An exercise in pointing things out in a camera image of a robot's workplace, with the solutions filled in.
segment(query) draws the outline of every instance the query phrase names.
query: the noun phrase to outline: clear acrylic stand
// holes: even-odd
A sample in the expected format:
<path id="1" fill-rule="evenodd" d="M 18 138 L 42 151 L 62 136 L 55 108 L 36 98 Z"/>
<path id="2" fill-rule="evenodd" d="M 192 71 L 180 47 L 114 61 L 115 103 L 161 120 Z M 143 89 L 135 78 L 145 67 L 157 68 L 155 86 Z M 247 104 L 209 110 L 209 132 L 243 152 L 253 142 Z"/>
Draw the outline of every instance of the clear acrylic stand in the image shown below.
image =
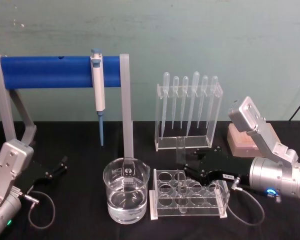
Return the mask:
<path id="1" fill-rule="evenodd" d="M 187 149 L 211 148 L 223 96 L 218 78 L 203 76 L 198 82 L 193 75 L 191 85 L 188 77 L 176 85 L 175 76 L 170 86 L 168 77 L 166 72 L 163 86 L 156 88 L 155 150 L 176 149 L 176 137 L 184 137 Z"/>
<path id="2" fill-rule="evenodd" d="M 225 181 L 209 186 L 186 179 L 181 170 L 153 170 L 153 187 L 149 191 L 151 220 L 163 216 L 219 216 L 226 218 Z"/>

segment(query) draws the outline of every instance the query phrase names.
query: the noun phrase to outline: pipette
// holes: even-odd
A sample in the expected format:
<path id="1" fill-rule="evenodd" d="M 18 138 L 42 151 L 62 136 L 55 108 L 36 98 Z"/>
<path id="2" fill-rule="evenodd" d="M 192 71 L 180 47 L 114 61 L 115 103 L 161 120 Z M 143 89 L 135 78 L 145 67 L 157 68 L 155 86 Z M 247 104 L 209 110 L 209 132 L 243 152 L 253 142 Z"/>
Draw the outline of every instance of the pipette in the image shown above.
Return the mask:
<path id="1" fill-rule="evenodd" d="M 180 128 L 181 129 L 182 129 L 182 121 L 184 119 L 184 113 L 185 113 L 185 104 L 186 104 L 188 83 L 189 83 L 189 78 L 187 76 L 183 77 L 183 80 L 182 80 L 181 116 L 180 116 Z"/>
<path id="2" fill-rule="evenodd" d="M 176 105 L 177 105 L 177 95 L 178 95 L 179 77 L 173 77 L 173 99 L 172 99 L 172 129 L 174 129 L 174 122 L 176 116 Z"/>
<path id="3" fill-rule="evenodd" d="M 188 117 L 188 123 L 186 125 L 186 136 L 188 136 L 190 126 L 191 126 L 191 120 L 192 115 L 194 112 L 194 105 L 195 105 L 195 98 L 197 94 L 197 88 L 199 83 L 200 73 L 198 71 L 195 71 L 192 78 L 192 86 L 191 86 L 191 101 L 190 101 L 190 110 L 189 110 L 189 117 Z"/>
<path id="4" fill-rule="evenodd" d="M 207 113 L 206 124 L 205 124 L 205 128 L 206 129 L 208 128 L 208 125 L 209 125 L 209 120 L 210 120 L 210 116 L 211 116 L 212 106 L 214 104 L 213 94 L 215 94 L 217 82 L 218 82 L 218 77 L 217 76 L 213 76 L 211 84 L 210 84 L 210 91 L 209 91 L 210 92 L 209 93 L 210 101 L 209 101 L 208 113 Z"/>
<path id="5" fill-rule="evenodd" d="M 167 98 L 168 98 L 168 91 L 169 91 L 169 81 L 170 81 L 170 74 L 165 72 L 163 74 L 163 110 L 162 110 L 162 121 L 161 121 L 161 139 L 164 136 L 165 125 L 166 125 L 166 114 L 167 114 Z"/>
<path id="6" fill-rule="evenodd" d="M 198 123 L 196 125 L 196 128 L 199 128 L 199 123 L 201 119 L 201 113 L 202 113 L 202 108 L 204 106 L 204 99 L 206 95 L 206 89 L 208 85 L 208 76 L 203 76 L 202 77 L 202 83 L 201 83 L 201 96 L 200 96 L 200 102 L 199 102 L 199 111 L 198 111 Z"/>

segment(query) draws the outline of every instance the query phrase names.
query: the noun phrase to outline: blue pipette tip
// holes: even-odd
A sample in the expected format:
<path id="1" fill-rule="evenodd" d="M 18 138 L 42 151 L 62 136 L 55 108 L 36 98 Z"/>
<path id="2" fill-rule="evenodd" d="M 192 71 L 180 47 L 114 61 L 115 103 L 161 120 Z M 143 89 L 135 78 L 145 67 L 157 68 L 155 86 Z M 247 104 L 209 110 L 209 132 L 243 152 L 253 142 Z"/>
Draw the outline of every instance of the blue pipette tip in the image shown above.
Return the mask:
<path id="1" fill-rule="evenodd" d="M 97 111 L 96 114 L 98 114 L 99 117 L 99 132 L 100 132 L 100 144 L 101 147 L 104 146 L 104 120 L 103 120 L 103 111 Z"/>

